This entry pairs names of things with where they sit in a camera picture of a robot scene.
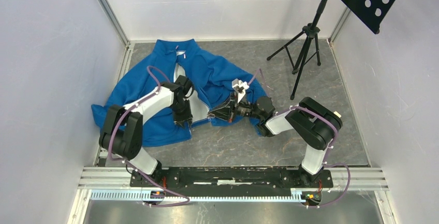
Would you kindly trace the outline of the blue zip-up jacket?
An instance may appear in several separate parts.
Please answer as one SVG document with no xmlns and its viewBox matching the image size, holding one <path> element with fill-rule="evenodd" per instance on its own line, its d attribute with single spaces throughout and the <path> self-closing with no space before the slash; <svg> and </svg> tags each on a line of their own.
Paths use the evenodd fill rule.
<svg viewBox="0 0 439 224">
<path fill-rule="evenodd" d="M 149 66 L 159 82 L 174 81 L 178 70 L 183 70 L 195 88 L 191 94 L 193 127 L 209 123 L 207 112 L 223 103 L 233 92 L 232 81 L 239 79 L 249 83 L 246 98 L 256 103 L 267 94 L 253 75 L 220 55 L 202 49 L 195 40 L 157 40 L 152 52 L 130 69 L 116 84 L 107 102 L 91 106 L 95 124 L 103 129 L 107 112 L 112 105 L 132 103 L 155 90 L 157 84 L 148 73 Z"/>
</svg>

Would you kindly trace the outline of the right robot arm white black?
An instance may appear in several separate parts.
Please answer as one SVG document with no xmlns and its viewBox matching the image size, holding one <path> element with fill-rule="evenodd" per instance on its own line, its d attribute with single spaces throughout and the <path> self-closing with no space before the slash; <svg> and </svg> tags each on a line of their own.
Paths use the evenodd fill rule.
<svg viewBox="0 0 439 224">
<path fill-rule="evenodd" d="M 237 116 L 255 119 L 256 128 L 264 137 L 294 130 L 307 144 L 299 172 L 299 181 L 306 187 L 312 187 L 319 181 L 319 172 L 325 166 L 327 150 L 343 126 L 341 116 L 337 112 L 330 111 L 310 97 L 305 97 L 297 105 L 278 112 L 268 96 L 262 96 L 255 103 L 251 103 L 238 100 L 236 96 L 231 95 L 225 102 L 209 111 L 207 116 L 229 123 Z"/>
</svg>

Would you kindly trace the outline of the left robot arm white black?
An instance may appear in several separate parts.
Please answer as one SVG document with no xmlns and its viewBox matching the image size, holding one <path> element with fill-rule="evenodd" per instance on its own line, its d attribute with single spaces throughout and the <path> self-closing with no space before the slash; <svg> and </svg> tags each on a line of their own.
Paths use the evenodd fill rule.
<svg viewBox="0 0 439 224">
<path fill-rule="evenodd" d="M 100 147 L 143 172 L 149 186 L 162 182 L 160 162 L 142 147 L 143 125 L 159 111 L 170 108 L 174 124 L 185 128 L 192 124 L 193 116 L 189 96 L 193 83 L 186 76 L 178 76 L 173 83 L 163 82 L 154 91 L 126 106 L 112 105 L 99 137 Z"/>
</svg>

